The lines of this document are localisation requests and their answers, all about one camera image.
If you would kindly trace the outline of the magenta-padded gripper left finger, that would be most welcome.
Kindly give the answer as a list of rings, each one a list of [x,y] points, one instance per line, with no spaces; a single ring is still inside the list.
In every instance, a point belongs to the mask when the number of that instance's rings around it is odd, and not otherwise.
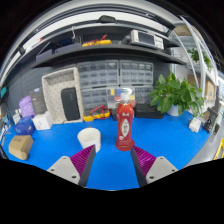
[[[74,184],[85,187],[92,163],[96,155],[94,145],[82,149],[71,157],[60,157],[49,169],[48,172],[68,180]]]

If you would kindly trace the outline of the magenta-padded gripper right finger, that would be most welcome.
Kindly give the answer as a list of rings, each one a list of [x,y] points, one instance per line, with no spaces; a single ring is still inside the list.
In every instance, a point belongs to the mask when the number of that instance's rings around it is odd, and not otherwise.
[[[130,154],[140,187],[177,171],[177,168],[164,156],[155,157],[137,146],[131,147]]]

